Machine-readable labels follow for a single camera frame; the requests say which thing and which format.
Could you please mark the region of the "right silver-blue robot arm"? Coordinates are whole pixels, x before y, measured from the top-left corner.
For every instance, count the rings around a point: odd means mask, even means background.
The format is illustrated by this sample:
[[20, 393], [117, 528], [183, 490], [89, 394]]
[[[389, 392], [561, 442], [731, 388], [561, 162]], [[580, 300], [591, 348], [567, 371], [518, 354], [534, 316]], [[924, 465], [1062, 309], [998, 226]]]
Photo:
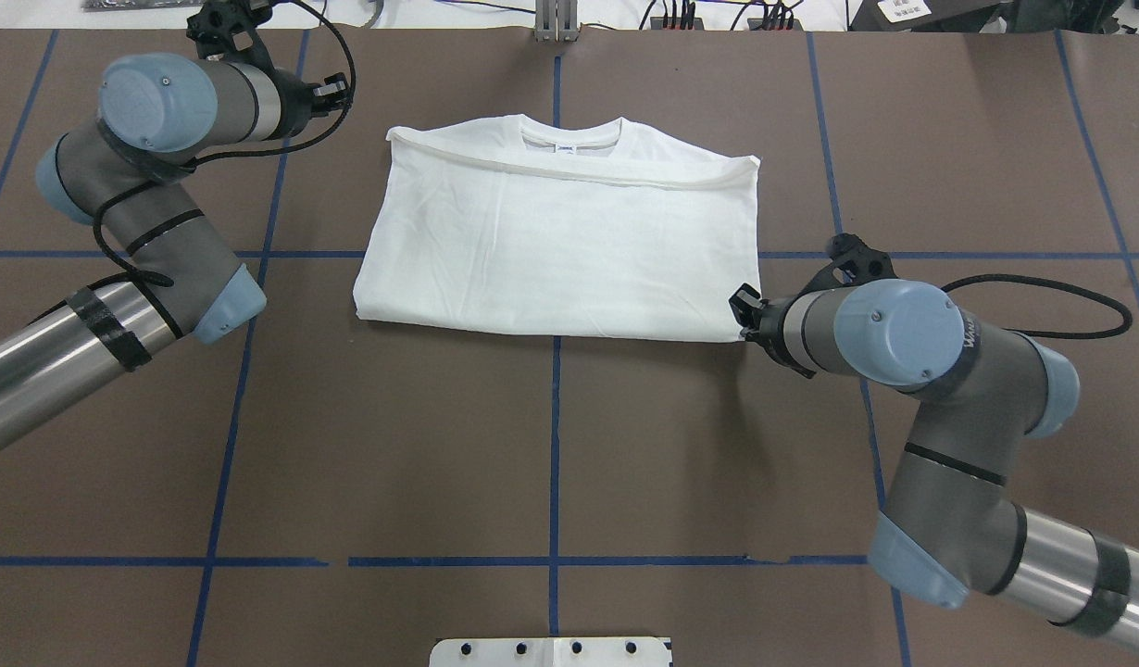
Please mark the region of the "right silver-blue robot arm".
[[911, 280], [778, 300], [743, 285], [730, 304], [743, 338], [782, 367], [917, 402], [869, 550], [891, 587], [947, 610], [972, 594], [1003, 599], [1139, 654], [1139, 549], [1007, 494], [1023, 442], [1059, 431], [1077, 409], [1068, 359]]

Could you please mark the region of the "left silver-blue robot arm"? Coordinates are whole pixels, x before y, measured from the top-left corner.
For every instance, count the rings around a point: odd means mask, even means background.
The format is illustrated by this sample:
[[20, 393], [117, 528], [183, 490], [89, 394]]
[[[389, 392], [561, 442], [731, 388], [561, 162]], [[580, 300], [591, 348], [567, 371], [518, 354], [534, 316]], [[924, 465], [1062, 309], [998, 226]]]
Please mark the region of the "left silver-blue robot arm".
[[35, 179], [117, 271], [0, 341], [0, 452], [185, 336], [210, 345], [265, 308], [257, 279], [185, 178], [246, 156], [249, 141], [289, 141], [311, 120], [345, 117], [355, 93], [354, 69], [308, 83], [261, 49], [108, 65], [95, 118], [50, 146]]

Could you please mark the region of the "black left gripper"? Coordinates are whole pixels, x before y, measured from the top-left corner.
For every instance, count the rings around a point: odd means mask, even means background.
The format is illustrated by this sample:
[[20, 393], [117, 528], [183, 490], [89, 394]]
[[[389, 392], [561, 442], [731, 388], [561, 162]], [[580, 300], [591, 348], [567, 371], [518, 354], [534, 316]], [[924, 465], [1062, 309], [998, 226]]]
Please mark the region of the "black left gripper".
[[316, 85], [300, 80], [294, 73], [279, 73], [278, 97], [281, 102], [278, 138], [294, 138], [308, 126], [314, 114], [331, 114], [349, 108], [349, 83], [323, 82]]

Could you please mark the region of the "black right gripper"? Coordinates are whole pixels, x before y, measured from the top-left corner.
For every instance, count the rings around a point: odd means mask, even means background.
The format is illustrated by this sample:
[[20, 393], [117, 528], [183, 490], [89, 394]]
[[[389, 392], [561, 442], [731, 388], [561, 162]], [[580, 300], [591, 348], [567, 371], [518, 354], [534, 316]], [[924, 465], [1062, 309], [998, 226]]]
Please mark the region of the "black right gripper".
[[797, 372], [804, 379], [812, 379], [816, 371], [808, 367], [802, 367], [788, 349], [785, 341], [784, 322], [790, 308], [793, 308], [795, 297], [789, 298], [764, 298], [749, 283], [743, 283], [729, 299], [730, 308], [736, 321], [755, 321], [753, 328], [753, 341], [767, 351], [769, 359]]

